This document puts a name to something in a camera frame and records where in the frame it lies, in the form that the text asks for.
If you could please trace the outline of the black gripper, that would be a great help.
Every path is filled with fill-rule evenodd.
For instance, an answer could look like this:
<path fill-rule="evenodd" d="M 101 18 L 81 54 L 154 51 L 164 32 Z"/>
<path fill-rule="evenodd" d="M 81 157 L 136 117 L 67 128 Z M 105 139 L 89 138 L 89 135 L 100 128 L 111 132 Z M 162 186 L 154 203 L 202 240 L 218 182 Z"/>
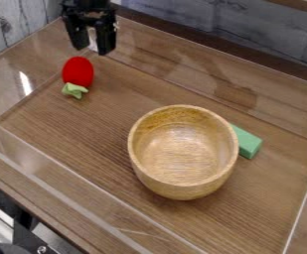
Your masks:
<path fill-rule="evenodd" d="M 99 54 L 105 56 L 116 49 L 116 9 L 111 0 L 63 0 L 63 18 L 79 51 L 89 46 L 85 26 L 96 26 Z"/>

